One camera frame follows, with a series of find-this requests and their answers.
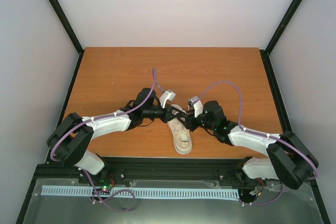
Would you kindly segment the cream white lace sneaker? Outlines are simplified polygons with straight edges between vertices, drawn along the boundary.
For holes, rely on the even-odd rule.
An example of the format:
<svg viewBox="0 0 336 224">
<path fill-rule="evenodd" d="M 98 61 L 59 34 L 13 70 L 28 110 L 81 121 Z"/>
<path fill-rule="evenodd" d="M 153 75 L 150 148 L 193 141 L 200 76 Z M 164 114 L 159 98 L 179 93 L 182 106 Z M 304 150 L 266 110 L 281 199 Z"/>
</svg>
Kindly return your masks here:
<svg viewBox="0 0 336 224">
<path fill-rule="evenodd" d="M 173 136 L 176 152 L 181 155 L 190 153 L 192 150 L 190 131 L 178 119 L 172 119 L 167 124 Z"/>
</svg>

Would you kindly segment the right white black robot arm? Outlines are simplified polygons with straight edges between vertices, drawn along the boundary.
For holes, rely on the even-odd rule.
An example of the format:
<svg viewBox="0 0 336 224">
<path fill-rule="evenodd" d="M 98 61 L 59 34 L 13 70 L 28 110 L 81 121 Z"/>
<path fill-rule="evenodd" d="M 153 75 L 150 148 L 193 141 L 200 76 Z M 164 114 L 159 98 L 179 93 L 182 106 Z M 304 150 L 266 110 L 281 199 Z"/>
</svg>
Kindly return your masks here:
<svg viewBox="0 0 336 224">
<path fill-rule="evenodd" d="M 269 134 L 246 128 L 228 120 L 217 101 L 202 104 L 198 97 L 193 97 L 188 104 L 192 110 L 184 117 L 187 129 L 203 128 L 221 143 L 265 156 L 243 164 L 242 170 L 248 178 L 276 179 L 288 188 L 298 189 L 306 180 L 316 177 L 319 164 L 294 132 Z"/>
</svg>

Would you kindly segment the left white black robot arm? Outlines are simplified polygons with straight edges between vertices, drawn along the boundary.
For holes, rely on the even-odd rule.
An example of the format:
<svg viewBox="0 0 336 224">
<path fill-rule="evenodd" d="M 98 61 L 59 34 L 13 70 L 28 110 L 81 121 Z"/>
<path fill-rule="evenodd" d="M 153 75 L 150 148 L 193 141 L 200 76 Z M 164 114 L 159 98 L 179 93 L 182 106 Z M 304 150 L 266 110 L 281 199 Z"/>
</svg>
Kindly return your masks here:
<svg viewBox="0 0 336 224">
<path fill-rule="evenodd" d="M 154 90 L 144 88 L 135 100 L 130 100 L 111 114 L 90 118 L 70 113 L 47 140 L 50 158 L 64 167 L 86 170 L 92 179 L 101 184 L 108 180 L 109 170 L 98 154 L 88 150 L 92 140 L 110 133 L 132 130 L 140 126 L 144 119 L 160 119 L 168 123 L 184 114 L 178 106 L 166 104 L 162 98 L 158 98 Z"/>
</svg>

